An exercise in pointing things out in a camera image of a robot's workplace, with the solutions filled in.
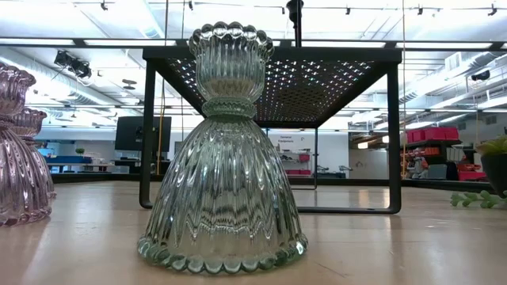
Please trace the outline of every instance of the glass candle holder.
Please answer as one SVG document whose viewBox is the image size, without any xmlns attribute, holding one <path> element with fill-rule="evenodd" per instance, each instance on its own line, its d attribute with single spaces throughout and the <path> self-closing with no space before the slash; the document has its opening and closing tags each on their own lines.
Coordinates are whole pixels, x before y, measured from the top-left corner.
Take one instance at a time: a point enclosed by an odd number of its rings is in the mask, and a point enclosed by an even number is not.
<svg viewBox="0 0 507 285">
<path fill-rule="evenodd" d="M 14 124 L 10 129 L 16 135 L 20 136 L 29 147 L 38 184 L 40 187 L 45 188 L 45 190 L 41 191 L 46 192 L 49 198 L 55 198 L 55 186 L 51 178 L 51 173 L 49 172 L 48 164 L 44 156 L 35 148 L 35 142 L 33 140 L 33 137 L 38 135 L 42 128 L 42 120 L 47 116 L 45 112 L 23 108 L 19 114 L 13 116 Z"/>
<path fill-rule="evenodd" d="M 25 105 L 35 78 L 0 63 L 0 226 L 42 219 L 51 213 L 29 147 L 12 131 L 12 115 Z"/>
<path fill-rule="evenodd" d="M 189 40 L 207 115 L 162 182 L 138 250 L 150 263 L 198 273 L 272 269 L 307 250 L 281 160 L 252 117 L 273 42 L 218 22 Z"/>
</svg>

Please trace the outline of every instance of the wire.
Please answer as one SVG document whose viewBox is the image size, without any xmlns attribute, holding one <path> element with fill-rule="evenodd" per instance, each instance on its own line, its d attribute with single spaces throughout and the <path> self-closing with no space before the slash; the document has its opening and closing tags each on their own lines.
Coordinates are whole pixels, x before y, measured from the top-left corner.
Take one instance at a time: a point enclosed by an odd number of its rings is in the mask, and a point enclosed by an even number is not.
<svg viewBox="0 0 507 285">
<path fill-rule="evenodd" d="M 406 95 L 405 95 L 405 61 L 406 61 L 406 35 L 405 35 L 405 0 L 402 0 L 402 26 L 403 26 L 403 156 L 402 156 L 402 179 L 405 179 L 405 156 L 406 156 Z"/>
<path fill-rule="evenodd" d="M 167 46 L 167 24 L 169 16 L 169 0 L 166 0 L 166 22 L 164 24 L 164 46 Z M 164 127 L 164 115 L 166 114 L 166 80 L 162 79 L 162 99 L 160 100 L 160 118 L 158 121 L 158 153 L 157 175 L 160 175 L 160 154 L 162 153 L 162 133 Z"/>
</svg>

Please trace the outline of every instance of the desk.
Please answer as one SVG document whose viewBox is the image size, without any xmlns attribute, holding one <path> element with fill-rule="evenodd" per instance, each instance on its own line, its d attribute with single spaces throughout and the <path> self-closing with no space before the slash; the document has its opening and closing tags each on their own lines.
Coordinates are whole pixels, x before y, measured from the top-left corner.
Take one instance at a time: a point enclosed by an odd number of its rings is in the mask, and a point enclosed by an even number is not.
<svg viewBox="0 0 507 285">
<path fill-rule="evenodd" d="M 85 168 L 90 167 L 93 171 L 93 167 L 98 167 L 99 172 L 105 172 L 107 171 L 107 168 L 109 166 L 114 166 L 112 164 L 108 163 L 99 163 L 99 164 L 92 164 L 92 163 L 65 163 L 65 162 L 56 162 L 56 163 L 48 163 L 49 169 L 51 169 L 53 166 L 59 167 L 59 173 L 63 173 L 63 167 L 68 166 L 69 170 L 72 169 L 72 166 L 83 166 Z"/>
<path fill-rule="evenodd" d="M 404 188 L 399 215 L 300 215 L 304 258 L 271 272 L 209 276 L 139 258 L 135 243 L 150 216 L 138 204 L 139 182 L 55 187 L 50 218 L 0 228 L 2 285 L 505 284 L 507 212 L 454 208 L 447 191 Z M 159 189 L 151 183 L 152 199 Z M 294 191 L 304 207 L 382 207 L 388 196 L 386 187 Z"/>
</svg>

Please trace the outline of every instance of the glass bowl base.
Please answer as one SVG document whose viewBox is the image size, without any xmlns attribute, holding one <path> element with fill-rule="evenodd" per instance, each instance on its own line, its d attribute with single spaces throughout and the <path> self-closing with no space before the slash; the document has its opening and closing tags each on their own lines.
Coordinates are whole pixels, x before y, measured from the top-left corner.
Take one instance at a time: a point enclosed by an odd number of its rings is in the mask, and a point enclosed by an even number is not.
<svg viewBox="0 0 507 285">
<path fill-rule="evenodd" d="M 260 253 L 249 258 L 247 256 L 217 256 L 203 258 L 200 255 L 186 256 L 180 253 L 171 253 L 167 247 L 155 244 L 144 236 L 137 244 L 137 249 L 142 258 L 149 264 L 173 269 L 178 272 L 188 270 L 191 273 L 207 272 L 229 274 L 255 272 L 258 269 L 271 270 L 290 264 L 301 258 L 307 251 L 308 241 L 304 235 L 300 235 L 300 241 L 290 242 L 289 245 L 280 246 L 275 253 Z"/>
</svg>

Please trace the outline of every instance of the fluorescent light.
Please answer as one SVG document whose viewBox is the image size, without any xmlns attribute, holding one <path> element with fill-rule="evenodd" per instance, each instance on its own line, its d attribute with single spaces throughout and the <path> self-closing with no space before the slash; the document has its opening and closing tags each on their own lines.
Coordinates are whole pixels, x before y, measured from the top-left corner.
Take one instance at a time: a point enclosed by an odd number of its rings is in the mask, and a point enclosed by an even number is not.
<svg viewBox="0 0 507 285">
<path fill-rule="evenodd" d="M 362 142 L 357 144 L 357 148 L 360 150 L 364 150 L 368 148 L 368 142 Z"/>
<path fill-rule="evenodd" d="M 507 112 L 507 109 L 484 109 L 483 112 Z"/>
<path fill-rule="evenodd" d="M 415 129 L 415 128 L 419 128 L 419 127 L 426 127 L 426 126 L 429 126 L 430 124 L 433 124 L 435 122 L 416 122 L 416 123 L 409 123 L 405 126 L 406 129 L 408 130 L 412 130 L 412 129 Z"/>
<path fill-rule="evenodd" d="M 507 104 L 507 96 L 494 98 L 478 105 L 479 108 L 490 108 L 498 105 Z"/>
<path fill-rule="evenodd" d="M 389 126 L 388 122 L 379 123 L 378 125 L 375 126 L 375 129 L 378 130 L 378 129 L 385 128 L 385 127 L 388 127 L 388 126 Z"/>
<path fill-rule="evenodd" d="M 0 38 L 0 44 L 74 45 L 73 40 L 62 39 L 9 39 Z"/>
<path fill-rule="evenodd" d="M 438 122 L 438 123 L 449 123 L 449 122 L 452 122 L 453 120 L 457 120 L 457 119 L 459 119 L 459 118 L 461 118 L 461 117 L 464 117 L 464 116 L 466 116 L 466 115 L 467 115 L 467 114 L 458 115 L 458 116 L 452 116 L 452 117 L 449 117 L 449 118 L 447 118 L 447 119 L 443 119 L 443 120 L 441 120 L 441 121 L 440 121 L 440 122 Z"/>
<path fill-rule="evenodd" d="M 431 112 L 477 112 L 474 109 L 430 109 Z"/>
<path fill-rule="evenodd" d="M 405 43 L 405 48 L 428 48 L 428 49 L 482 49 L 489 48 L 492 43 L 425 43 L 425 42 L 409 42 Z M 397 48 L 403 48 L 403 43 L 397 43 Z"/>
<path fill-rule="evenodd" d="M 176 45 L 176 40 L 85 40 L 86 45 L 90 46 L 129 46 L 129 47 L 163 47 L 164 43 L 168 46 Z"/>
<path fill-rule="evenodd" d="M 384 42 L 373 41 L 313 41 L 304 40 L 301 43 L 303 47 L 315 48 L 383 48 L 386 45 Z"/>
</svg>

